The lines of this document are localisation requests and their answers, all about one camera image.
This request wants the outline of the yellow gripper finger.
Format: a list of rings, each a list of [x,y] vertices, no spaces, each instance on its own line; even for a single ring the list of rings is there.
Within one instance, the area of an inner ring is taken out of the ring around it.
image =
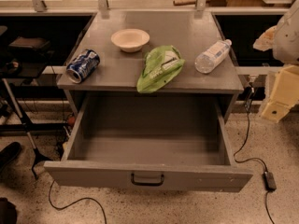
[[[274,74],[274,78],[261,118],[278,123],[299,101],[299,66],[285,65]]]

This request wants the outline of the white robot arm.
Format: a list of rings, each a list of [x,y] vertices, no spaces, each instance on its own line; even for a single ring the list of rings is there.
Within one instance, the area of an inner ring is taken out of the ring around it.
[[[299,101],[299,0],[253,43],[257,50],[271,49],[273,57],[284,63],[275,74],[270,95],[261,117],[278,123]]]

